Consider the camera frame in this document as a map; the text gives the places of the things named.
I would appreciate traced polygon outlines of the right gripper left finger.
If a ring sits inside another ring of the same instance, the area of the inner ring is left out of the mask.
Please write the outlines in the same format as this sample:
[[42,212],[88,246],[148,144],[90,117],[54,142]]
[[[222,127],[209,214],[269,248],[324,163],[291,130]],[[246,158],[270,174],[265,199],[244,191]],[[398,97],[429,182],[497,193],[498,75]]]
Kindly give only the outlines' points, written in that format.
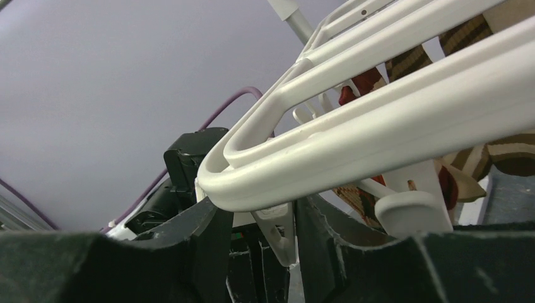
[[2,302],[223,302],[233,215],[205,199],[119,241],[2,232]]

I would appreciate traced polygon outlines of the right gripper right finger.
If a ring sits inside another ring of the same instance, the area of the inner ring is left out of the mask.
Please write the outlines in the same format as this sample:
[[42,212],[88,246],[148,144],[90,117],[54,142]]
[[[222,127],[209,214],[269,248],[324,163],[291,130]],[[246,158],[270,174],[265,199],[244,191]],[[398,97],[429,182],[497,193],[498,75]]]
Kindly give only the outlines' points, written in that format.
[[534,222],[395,239],[317,194],[295,222],[307,302],[534,301]]

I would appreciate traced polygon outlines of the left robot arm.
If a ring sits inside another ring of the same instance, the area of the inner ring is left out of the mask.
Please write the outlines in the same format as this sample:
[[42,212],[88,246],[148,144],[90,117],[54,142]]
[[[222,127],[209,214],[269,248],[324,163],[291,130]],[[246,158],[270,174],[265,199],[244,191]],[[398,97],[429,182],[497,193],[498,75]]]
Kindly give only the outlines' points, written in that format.
[[106,235],[131,240],[175,217],[197,203],[194,180],[210,149],[226,135],[226,128],[207,128],[181,135],[164,152],[168,176],[141,200],[141,205]]

